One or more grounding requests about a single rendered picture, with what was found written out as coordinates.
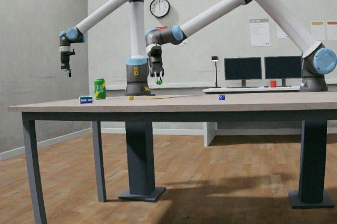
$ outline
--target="gray wall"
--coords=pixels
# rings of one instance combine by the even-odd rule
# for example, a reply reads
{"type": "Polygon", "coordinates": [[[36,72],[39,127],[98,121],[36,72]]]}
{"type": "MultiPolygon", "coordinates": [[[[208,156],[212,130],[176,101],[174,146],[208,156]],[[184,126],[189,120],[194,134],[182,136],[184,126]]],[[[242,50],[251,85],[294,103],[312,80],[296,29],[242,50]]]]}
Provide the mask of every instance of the gray wall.
{"type": "MultiPolygon", "coordinates": [[[[7,107],[88,94],[87,44],[75,45],[73,77],[60,70],[58,36],[87,16],[87,0],[0,0],[0,152],[23,146],[20,113],[7,107]]],[[[90,127],[37,121],[38,141],[90,127]]]]}
{"type": "MultiPolygon", "coordinates": [[[[88,13],[94,12],[108,0],[88,0],[88,13]]],[[[145,30],[158,26],[182,25],[201,12],[222,0],[168,0],[171,12],[164,18],[151,15],[149,6],[152,0],[145,0],[145,30]]],[[[335,0],[281,0],[292,14],[311,30],[310,21],[336,20],[335,0]]],[[[104,77],[107,85],[125,85],[125,59],[130,56],[130,24],[128,5],[125,4],[98,25],[89,30],[88,45],[89,81],[104,77]]],[[[327,47],[337,52],[337,41],[323,41],[327,47]]],[[[276,23],[256,3],[241,6],[220,18],[213,24],[194,34],[186,46],[163,46],[165,83],[193,83],[214,81],[214,63],[210,57],[220,58],[218,80],[220,86],[239,86],[240,81],[224,80],[223,58],[262,57],[300,55],[300,50],[290,39],[277,39],[276,23]],[[249,19],[269,18],[270,47],[251,47],[249,19]]],[[[337,79],[337,70],[326,76],[337,79]]],[[[287,80],[289,85],[299,85],[300,79],[287,80]]],[[[269,80],[248,80],[248,85],[267,85],[269,80]]],[[[200,90],[168,89],[167,94],[200,93],[200,90]]],[[[272,124],[232,124],[219,125],[220,128],[297,128],[299,123],[272,124]]],[[[102,127],[121,128],[123,124],[104,123],[102,127]]],[[[154,128],[201,128],[201,124],[155,124],[154,128]]]]}

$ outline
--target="red cup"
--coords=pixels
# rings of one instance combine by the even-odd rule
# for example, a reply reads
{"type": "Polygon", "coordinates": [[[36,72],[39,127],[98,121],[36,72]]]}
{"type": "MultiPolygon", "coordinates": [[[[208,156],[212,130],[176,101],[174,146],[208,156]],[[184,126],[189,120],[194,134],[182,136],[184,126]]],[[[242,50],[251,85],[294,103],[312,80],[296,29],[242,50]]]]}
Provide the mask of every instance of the red cup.
{"type": "Polygon", "coordinates": [[[276,87],[276,80],[270,81],[270,87],[276,87]]]}

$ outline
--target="soda can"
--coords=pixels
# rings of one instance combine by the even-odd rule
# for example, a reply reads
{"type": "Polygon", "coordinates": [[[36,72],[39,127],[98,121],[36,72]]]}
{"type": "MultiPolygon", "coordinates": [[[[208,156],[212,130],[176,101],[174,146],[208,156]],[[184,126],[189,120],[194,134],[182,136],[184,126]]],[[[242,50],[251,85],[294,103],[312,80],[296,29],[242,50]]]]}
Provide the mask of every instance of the soda can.
{"type": "Polygon", "coordinates": [[[95,99],[105,99],[106,89],[104,78],[95,79],[94,84],[95,84],[95,99]]]}

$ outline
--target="blue box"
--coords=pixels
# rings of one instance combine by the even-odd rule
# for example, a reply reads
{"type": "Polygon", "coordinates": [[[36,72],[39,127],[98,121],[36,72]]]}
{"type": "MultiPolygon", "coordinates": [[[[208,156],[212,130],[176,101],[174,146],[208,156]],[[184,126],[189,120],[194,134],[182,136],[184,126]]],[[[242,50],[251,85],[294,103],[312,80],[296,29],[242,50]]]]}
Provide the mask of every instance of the blue box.
{"type": "Polygon", "coordinates": [[[92,103],[93,97],[92,96],[80,96],[79,100],[80,100],[80,104],[92,103]]]}

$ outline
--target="computer monitor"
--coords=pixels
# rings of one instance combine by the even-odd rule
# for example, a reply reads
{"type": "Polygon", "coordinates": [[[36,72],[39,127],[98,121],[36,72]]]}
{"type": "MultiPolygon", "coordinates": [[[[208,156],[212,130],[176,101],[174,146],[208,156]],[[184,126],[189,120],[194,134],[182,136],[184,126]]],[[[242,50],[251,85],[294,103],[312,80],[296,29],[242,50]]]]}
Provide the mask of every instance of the computer monitor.
{"type": "Polygon", "coordinates": [[[242,86],[247,79],[262,79],[261,57],[225,58],[225,79],[241,80],[242,86]]]}
{"type": "Polygon", "coordinates": [[[265,57],[264,69],[266,79],[282,79],[286,86],[287,78],[302,78],[302,56],[265,57]]]}

